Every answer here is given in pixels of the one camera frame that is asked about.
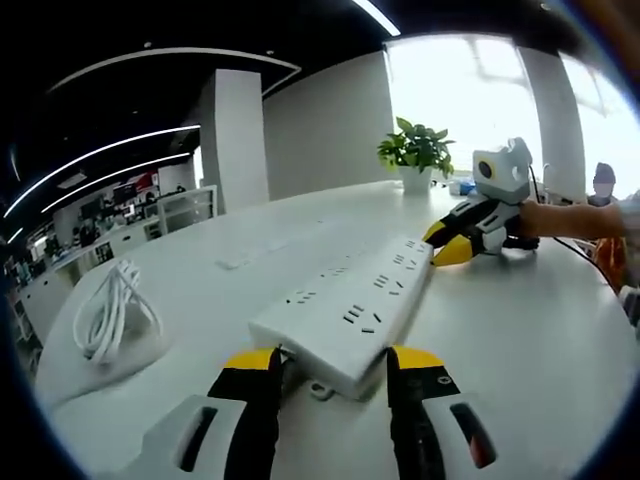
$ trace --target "green leaves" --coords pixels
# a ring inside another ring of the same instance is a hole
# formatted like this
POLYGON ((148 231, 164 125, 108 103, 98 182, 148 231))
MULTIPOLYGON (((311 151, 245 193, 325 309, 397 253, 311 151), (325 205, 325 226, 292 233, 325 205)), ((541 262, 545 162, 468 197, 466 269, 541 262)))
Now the green leaves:
POLYGON ((396 124, 404 133, 413 133, 413 125, 404 118, 396 117, 396 124))
POLYGON ((449 130, 436 133, 432 128, 426 128, 420 123, 412 125, 401 117, 396 117, 396 124, 402 132, 387 134, 389 139, 378 145, 378 158, 387 169, 409 166, 422 173, 425 168, 433 167, 442 171, 445 178, 453 173, 447 145, 455 141, 443 141, 449 135, 449 130))

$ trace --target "ceiling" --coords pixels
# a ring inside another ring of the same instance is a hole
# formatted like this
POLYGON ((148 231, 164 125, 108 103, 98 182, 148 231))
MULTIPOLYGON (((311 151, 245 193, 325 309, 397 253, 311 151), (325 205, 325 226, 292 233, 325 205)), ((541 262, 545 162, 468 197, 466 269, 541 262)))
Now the ceiling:
MULTIPOLYGON (((165 54, 113 63, 56 87, 86 67, 172 47, 230 49, 301 68, 269 92, 273 94, 314 72, 379 50, 390 38, 351 0, 219 3, 159 9, 110 2, 84 11, 55 3, 38 6, 37 17, 28 5, 8 7, 3 16, 11 19, 11 31, 1 33, 8 68, 4 68, 5 87, 0 92, 0 214, 43 176, 87 152, 196 123, 190 114, 217 68, 261 72, 263 90, 292 72, 289 67, 227 55, 165 54)), ((532 1, 373 3, 403 35, 481 31, 513 35, 521 44, 544 50, 560 48, 579 55, 581 49, 577 36, 561 20, 532 1)), ((195 130, 131 142, 87 158, 36 189, 4 219, 2 229, 5 235, 20 227, 28 231, 46 220, 40 210, 65 193, 56 185, 79 171, 89 182, 144 161, 190 152, 198 144, 195 130)))

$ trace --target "blue object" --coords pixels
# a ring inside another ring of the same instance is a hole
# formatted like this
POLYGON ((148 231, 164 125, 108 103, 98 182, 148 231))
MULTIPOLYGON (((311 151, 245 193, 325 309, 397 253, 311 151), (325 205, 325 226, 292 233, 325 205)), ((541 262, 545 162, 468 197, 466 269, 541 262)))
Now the blue object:
POLYGON ((469 195, 475 188, 475 182, 463 180, 460 182, 460 195, 469 195))

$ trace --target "table surface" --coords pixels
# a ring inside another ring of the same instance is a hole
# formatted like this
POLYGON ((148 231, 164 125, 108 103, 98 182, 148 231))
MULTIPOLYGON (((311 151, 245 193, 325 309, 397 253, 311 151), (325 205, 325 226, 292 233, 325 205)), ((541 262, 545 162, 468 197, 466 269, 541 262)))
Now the table surface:
MULTIPOLYGON (((124 467, 145 431, 191 394, 205 394, 224 362, 251 348, 248 321, 337 258, 420 237, 459 197, 404 196, 380 182, 294 197, 224 215, 127 255, 161 312, 172 346, 117 386, 50 414, 54 430, 90 472, 124 467), (217 261, 250 259, 224 270, 217 261)), ((77 355, 71 325, 80 302, 112 265, 82 278, 62 308, 36 380, 45 397, 77 355)), ((615 295, 575 253, 543 240, 438 269, 404 340, 447 365, 459 388, 499 412, 533 461, 579 468, 599 445, 636 378, 639 349, 615 295)), ((313 400, 305 388, 283 405, 272 478, 397 478, 382 385, 366 403, 313 400)))

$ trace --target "white power strip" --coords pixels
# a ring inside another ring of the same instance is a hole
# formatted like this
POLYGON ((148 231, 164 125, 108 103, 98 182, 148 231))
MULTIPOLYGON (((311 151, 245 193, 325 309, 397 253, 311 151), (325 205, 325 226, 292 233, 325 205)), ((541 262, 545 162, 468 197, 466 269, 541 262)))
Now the white power strip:
POLYGON ((249 324, 258 347, 282 346, 307 375, 350 398, 409 318, 433 248, 395 238, 350 268, 332 268, 276 302, 249 324))

